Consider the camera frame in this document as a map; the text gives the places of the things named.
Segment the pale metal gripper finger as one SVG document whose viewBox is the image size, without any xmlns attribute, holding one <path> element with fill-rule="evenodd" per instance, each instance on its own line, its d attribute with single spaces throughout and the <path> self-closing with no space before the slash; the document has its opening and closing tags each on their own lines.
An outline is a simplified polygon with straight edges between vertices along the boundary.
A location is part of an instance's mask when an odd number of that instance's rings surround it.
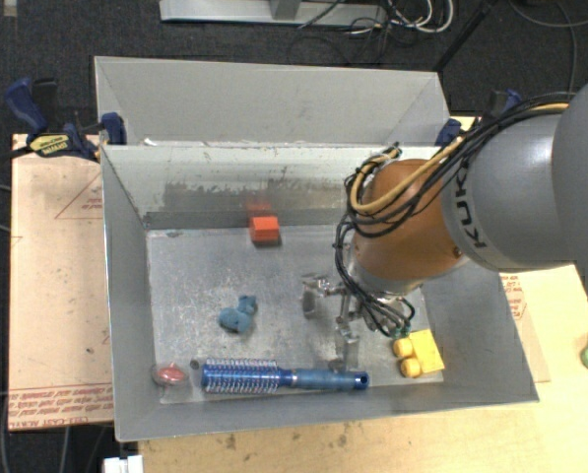
<svg viewBox="0 0 588 473">
<path fill-rule="evenodd" d="M 307 274 L 302 277 L 301 306 L 305 317 L 311 317 L 319 301 L 331 296 L 332 286 L 327 275 Z"/>
<path fill-rule="evenodd" d="M 329 363 L 332 369 L 357 369 L 359 367 L 359 336 L 350 322 L 342 316 L 336 318 L 334 328 L 336 357 Z"/>
</svg>

